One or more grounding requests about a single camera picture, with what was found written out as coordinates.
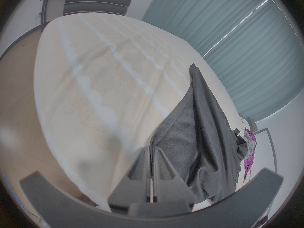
white wall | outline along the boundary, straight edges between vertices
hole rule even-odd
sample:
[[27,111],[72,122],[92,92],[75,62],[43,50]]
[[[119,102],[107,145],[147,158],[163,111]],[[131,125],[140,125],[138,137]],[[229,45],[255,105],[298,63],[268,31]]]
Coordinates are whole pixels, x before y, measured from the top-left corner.
[[[271,217],[286,200],[304,167],[304,89],[285,107],[257,122],[259,130],[268,127],[276,151],[278,174],[283,184],[273,202]],[[257,147],[253,171],[263,167],[274,170],[267,133],[256,135]]]
[[[40,25],[40,0],[22,0],[6,22],[0,35],[0,55],[20,36]],[[152,0],[131,0],[126,16],[141,20]]]

purple cloth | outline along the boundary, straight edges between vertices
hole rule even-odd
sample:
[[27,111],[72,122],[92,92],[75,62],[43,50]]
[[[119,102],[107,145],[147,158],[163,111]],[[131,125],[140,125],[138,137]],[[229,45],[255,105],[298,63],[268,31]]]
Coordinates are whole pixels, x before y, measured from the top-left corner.
[[[253,135],[253,132],[250,131],[249,129],[245,128],[245,131],[248,132],[250,138],[252,138],[252,140],[255,142],[255,147],[256,147],[256,138],[255,136]],[[249,157],[244,160],[244,165],[245,165],[245,177],[244,179],[246,180],[246,176],[247,176],[247,173],[249,172],[250,168],[252,167],[253,165],[253,159],[254,159],[254,151],[255,151],[255,147],[253,148],[253,153],[251,155],[249,155]]]

brown floor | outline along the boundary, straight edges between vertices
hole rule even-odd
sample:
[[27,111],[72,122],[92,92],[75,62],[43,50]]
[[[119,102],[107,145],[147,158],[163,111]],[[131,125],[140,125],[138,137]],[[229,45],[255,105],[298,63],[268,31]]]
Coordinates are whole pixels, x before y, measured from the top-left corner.
[[19,185],[36,170],[70,195],[81,195],[48,149],[38,120],[33,72],[40,34],[36,31],[21,40],[0,61],[1,180],[5,174],[25,208],[36,216]]

curtain pleat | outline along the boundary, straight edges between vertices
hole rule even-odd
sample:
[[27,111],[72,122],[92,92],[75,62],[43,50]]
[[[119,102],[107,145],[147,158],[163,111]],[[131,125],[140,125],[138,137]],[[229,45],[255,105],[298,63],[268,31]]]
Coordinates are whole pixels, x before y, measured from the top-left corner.
[[[204,55],[265,0],[153,0],[143,21]],[[266,2],[204,59],[245,118],[261,120],[304,87],[304,53],[282,11]]]

bed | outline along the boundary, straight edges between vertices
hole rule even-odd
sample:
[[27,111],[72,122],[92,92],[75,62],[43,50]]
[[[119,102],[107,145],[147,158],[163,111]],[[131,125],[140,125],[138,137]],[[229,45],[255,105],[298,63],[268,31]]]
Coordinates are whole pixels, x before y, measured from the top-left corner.
[[67,176],[101,209],[110,211],[107,198],[138,150],[185,96],[193,63],[231,130],[243,136],[244,123],[226,89],[186,41],[103,13],[60,17],[44,29],[34,72],[41,128]]

